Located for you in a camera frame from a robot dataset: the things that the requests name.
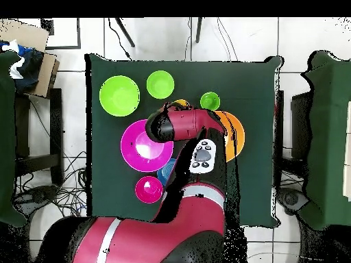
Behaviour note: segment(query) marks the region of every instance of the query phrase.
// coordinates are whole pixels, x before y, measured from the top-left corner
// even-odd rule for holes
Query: green tablecloth
[[[185,99],[199,107],[208,91],[221,98],[219,109],[235,115],[245,130],[245,145],[238,156],[241,192],[241,225],[275,227],[271,217],[272,139],[274,121],[274,73],[281,59],[260,63],[244,62],[113,62],[89,55],[92,82],[92,195],[94,216],[119,216],[144,221],[152,219],[160,202],[144,204],[134,194],[136,182],[147,174],[130,168],[122,158],[120,140],[134,121],[146,119],[166,101]],[[154,71],[171,73],[175,89],[163,100],[146,89]],[[141,100],[136,111],[123,118],[106,113],[99,102],[101,85],[114,75],[125,75],[139,87]],[[175,142],[176,157],[183,142]],[[233,175],[234,160],[228,163]]]
[[[329,225],[351,226],[351,202],[343,196],[351,63],[334,60],[325,51],[318,51],[312,55],[305,75],[313,92],[306,185],[311,202],[301,209],[300,216],[316,230]]]
[[[11,204],[14,194],[16,135],[14,121],[14,80],[9,70],[20,60],[13,51],[0,53],[0,222],[22,227],[27,222]]]

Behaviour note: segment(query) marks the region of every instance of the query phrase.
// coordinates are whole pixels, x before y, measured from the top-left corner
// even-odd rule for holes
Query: magenta bowl
[[[157,143],[146,134],[147,119],[132,123],[123,133],[121,153],[127,164],[143,173],[158,171],[170,159],[173,153],[173,142]]]
[[[162,184],[155,177],[142,177],[135,185],[135,194],[143,203],[155,203],[162,196]]]

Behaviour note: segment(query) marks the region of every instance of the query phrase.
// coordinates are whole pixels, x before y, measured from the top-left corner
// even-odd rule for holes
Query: yellow bowl
[[[177,103],[179,103],[180,105],[183,105],[183,106],[190,106],[188,101],[183,100],[183,99],[176,100],[175,102],[177,102]]]

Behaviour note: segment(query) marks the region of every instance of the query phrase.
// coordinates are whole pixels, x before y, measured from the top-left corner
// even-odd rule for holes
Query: bowl
[[[166,71],[153,72],[146,81],[149,94],[156,99],[164,99],[171,95],[174,90],[174,80]]]
[[[143,173],[158,171],[173,154],[173,141],[152,141],[145,131],[147,119],[132,123],[121,138],[121,154],[127,164]]]
[[[100,88],[100,104],[107,113],[124,117],[135,111],[140,92],[135,82],[124,75],[107,79]]]
[[[179,103],[180,105],[183,105],[184,107],[190,107],[190,104],[186,100],[179,99],[179,100],[175,100],[175,102]]]
[[[215,92],[206,92],[200,99],[201,108],[212,111],[217,110],[220,103],[220,99]]]
[[[143,203],[155,203],[162,196],[162,184],[155,177],[147,176],[138,180],[135,194]]]
[[[159,181],[161,181],[161,184],[163,186],[166,186],[166,183],[169,179],[169,176],[171,175],[175,163],[176,159],[171,158],[164,167],[157,171],[157,178]]]
[[[232,133],[232,127],[230,124],[232,123],[232,126],[234,127],[235,132],[237,134],[237,156],[243,150],[245,144],[245,131],[238,118],[232,115],[231,113],[224,111],[215,111],[215,113],[219,116],[223,126],[227,129],[228,135],[225,136],[226,160],[227,162],[229,162],[235,157],[234,138]]]

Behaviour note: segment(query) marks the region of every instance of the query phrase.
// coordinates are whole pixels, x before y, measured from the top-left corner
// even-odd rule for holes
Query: green bowl
[[[218,95],[215,92],[206,92],[200,99],[201,108],[215,111],[221,103]]]
[[[174,79],[165,71],[153,72],[146,81],[149,94],[157,99],[167,98],[174,90]]]
[[[135,111],[140,92],[135,81],[124,75],[107,79],[100,88],[100,104],[107,113],[124,117]]]

